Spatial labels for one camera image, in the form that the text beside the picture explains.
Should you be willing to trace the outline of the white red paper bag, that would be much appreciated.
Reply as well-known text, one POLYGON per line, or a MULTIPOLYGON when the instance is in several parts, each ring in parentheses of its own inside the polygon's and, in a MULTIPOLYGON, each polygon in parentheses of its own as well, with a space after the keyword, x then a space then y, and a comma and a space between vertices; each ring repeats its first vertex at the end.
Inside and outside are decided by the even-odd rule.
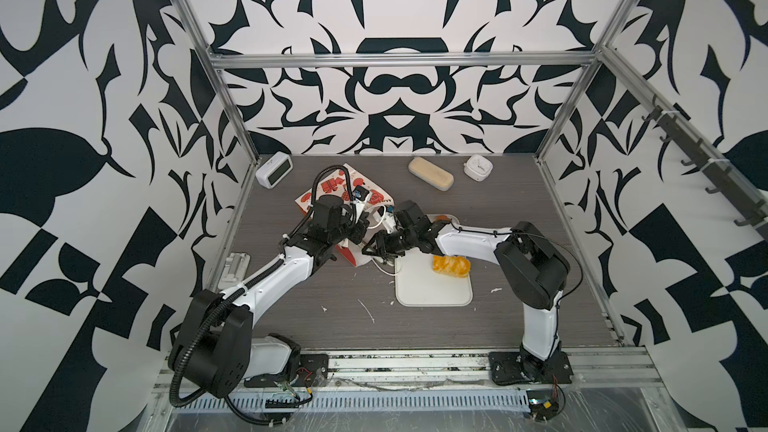
POLYGON ((357 171, 350 164, 345 163, 342 169, 328 170, 321 176, 316 188, 315 197, 319 199, 324 195, 341 197, 346 205, 351 205, 357 212, 357 216, 365 214, 369 221, 368 229, 360 244, 355 244, 351 239, 345 239, 336 246, 336 250, 352 266, 366 265, 373 260, 372 257, 362 254, 362 247, 378 230, 383 230, 384 207, 395 204, 393 197, 383 187, 357 171), (362 185, 371 191, 371 195, 365 203, 353 202, 352 191, 356 186, 362 185))

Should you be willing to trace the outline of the yellow fake pastry bread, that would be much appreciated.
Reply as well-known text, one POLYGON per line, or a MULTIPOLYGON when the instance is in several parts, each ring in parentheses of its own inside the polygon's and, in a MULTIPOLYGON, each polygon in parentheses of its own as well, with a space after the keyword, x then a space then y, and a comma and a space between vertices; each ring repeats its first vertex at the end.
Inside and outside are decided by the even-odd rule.
POLYGON ((466 278, 470 274, 471 263, 462 256, 432 256, 432 270, 440 275, 454 278, 466 278))

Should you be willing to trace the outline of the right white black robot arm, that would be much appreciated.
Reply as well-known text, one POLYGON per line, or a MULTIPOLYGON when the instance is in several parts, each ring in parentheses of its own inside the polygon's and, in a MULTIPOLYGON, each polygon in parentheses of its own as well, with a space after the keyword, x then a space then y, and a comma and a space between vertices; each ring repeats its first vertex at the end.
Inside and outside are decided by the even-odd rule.
POLYGON ((465 257, 496 264, 523 304, 524 333, 516 361, 502 369, 517 381, 541 382, 561 351, 559 305, 564 297, 569 261, 530 222, 487 229, 430 219, 413 201, 397 205, 395 225, 380 231, 362 253, 385 261, 411 249, 436 257, 465 257))

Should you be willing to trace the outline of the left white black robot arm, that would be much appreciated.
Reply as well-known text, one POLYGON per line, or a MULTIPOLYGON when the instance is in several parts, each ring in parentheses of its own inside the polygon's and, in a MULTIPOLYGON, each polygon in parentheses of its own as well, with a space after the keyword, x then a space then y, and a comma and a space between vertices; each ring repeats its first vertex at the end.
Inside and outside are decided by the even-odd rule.
POLYGON ((268 336, 255 352, 252 330, 283 295, 333 257, 337 244, 364 238, 369 195, 351 195, 349 203, 331 194, 315 199, 295 229, 282 237, 274 259, 234 286, 220 292, 204 289, 193 297, 168 357, 172 406, 184 407, 206 393, 224 398, 244 378, 285 373, 298 348, 268 336))

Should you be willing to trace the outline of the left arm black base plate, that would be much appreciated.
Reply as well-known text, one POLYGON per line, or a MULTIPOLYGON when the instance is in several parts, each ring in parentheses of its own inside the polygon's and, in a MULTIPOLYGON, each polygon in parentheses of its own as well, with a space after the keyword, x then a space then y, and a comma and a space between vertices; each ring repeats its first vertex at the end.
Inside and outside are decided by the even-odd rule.
POLYGON ((267 388, 279 387, 280 385, 298 387, 321 385, 327 379, 329 359, 328 354, 301 353, 290 358, 282 372, 248 378, 244 381, 244 386, 246 388, 267 388))

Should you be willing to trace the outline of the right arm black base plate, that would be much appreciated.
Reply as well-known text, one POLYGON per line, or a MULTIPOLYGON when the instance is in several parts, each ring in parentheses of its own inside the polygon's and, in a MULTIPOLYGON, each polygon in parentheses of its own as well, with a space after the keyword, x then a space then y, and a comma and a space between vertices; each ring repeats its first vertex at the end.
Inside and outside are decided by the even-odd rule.
POLYGON ((557 348, 546 360, 525 350, 488 354, 490 377, 498 386, 518 384, 571 384, 573 369, 565 352, 557 348))

